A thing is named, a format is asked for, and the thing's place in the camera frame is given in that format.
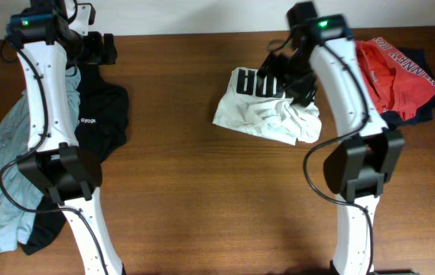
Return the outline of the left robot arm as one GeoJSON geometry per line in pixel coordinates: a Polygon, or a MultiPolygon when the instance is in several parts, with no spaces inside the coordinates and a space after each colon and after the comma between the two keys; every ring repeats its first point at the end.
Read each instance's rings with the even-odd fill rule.
{"type": "Polygon", "coordinates": [[[82,149],[70,120],[66,70],[81,64],[112,65],[112,34],[89,31],[96,10],[77,1],[31,0],[12,15],[6,40],[21,63],[28,92],[30,130],[26,153],[16,166],[70,225],[86,274],[124,274],[109,237],[100,201],[101,163],[82,149]]]}

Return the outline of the white t-shirt black print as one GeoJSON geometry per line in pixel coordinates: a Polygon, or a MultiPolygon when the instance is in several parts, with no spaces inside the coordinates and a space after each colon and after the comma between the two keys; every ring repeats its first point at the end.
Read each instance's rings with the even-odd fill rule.
{"type": "Polygon", "coordinates": [[[232,71],[213,124],[290,145],[318,141],[322,128],[319,109],[312,102],[306,107],[294,104],[276,78],[261,79],[257,72],[245,67],[232,71]]]}

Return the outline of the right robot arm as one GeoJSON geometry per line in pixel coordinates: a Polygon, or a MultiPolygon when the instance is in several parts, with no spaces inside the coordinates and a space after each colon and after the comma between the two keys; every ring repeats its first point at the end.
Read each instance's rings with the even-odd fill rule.
{"type": "Polygon", "coordinates": [[[265,82],[275,80],[281,92],[306,106],[319,81],[333,113],[337,136],[312,147],[335,148],[324,160],[323,174],[332,193],[311,189],[337,206],[337,244],[332,274],[374,274],[373,221],[384,186],[391,179],[404,147],[404,137],[390,129],[378,113],[362,77],[355,41],[341,14],[319,16],[312,1],[298,2],[287,12],[290,34],[281,47],[270,50],[258,71],[265,82]]]}

